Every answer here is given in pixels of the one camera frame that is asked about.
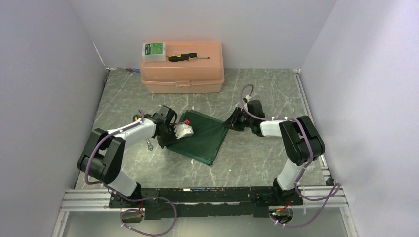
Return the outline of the green cloth napkin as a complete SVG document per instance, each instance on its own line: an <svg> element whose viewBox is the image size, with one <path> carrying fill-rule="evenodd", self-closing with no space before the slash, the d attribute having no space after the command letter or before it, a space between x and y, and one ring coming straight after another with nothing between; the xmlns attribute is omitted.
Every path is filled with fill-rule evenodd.
<svg viewBox="0 0 419 237"><path fill-rule="evenodd" d="M186 110L180 119L190 121L194 134L180 139L168 149L208 166L213 165L228 133L223 121L194 110Z"/></svg>

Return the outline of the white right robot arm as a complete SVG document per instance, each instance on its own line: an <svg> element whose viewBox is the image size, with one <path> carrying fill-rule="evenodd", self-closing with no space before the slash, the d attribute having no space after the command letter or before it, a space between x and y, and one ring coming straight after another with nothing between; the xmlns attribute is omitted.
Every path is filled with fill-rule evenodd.
<svg viewBox="0 0 419 237"><path fill-rule="evenodd" d="M295 120L266 118L259 100L250 100L243 108L236 107L222 125L234 131L250 128L256 136L282 139L288 159L273 183L276 189L272 198L278 205L291 199L301 171L325 152L325 144L309 116Z"/></svg>

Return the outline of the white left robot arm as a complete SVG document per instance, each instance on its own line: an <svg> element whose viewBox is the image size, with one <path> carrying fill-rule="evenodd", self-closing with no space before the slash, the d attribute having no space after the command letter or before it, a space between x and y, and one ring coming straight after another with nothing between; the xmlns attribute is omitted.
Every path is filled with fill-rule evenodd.
<svg viewBox="0 0 419 237"><path fill-rule="evenodd" d="M138 206L143 198L142 187L122 171L124 152L150 138L156 138L161 147L176 143L176 120L177 113L162 105L153 114L140 110L132 123L120 128L94 129L77 161L77 169L84 173L85 183L102 184L122 196L127 206Z"/></svg>

